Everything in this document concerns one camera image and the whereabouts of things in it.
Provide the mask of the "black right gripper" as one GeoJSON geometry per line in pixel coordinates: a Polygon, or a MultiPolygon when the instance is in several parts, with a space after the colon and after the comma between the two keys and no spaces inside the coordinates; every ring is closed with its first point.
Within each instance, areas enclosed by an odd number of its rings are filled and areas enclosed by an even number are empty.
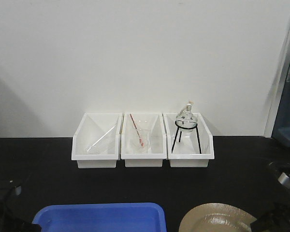
{"type": "MultiPolygon", "coordinates": [[[[271,162],[268,168],[276,180],[282,172],[290,174],[290,163],[271,162]]],[[[290,195],[290,189],[284,188],[290,195]]],[[[290,204],[275,203],[272,210],[265,212],[251,223],[251,230],[253,232],[290,232],[290,204]]]]}

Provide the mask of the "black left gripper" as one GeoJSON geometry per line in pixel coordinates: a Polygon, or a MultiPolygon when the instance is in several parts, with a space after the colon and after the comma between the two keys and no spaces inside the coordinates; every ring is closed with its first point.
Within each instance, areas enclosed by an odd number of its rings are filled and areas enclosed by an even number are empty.
{"type": "Polygon", "coordinates": [[[21,193],[20,180],[0,180],[0,232],[20,232],[22,221],[17,219],[8,206],[12,196],[21,193]]]}

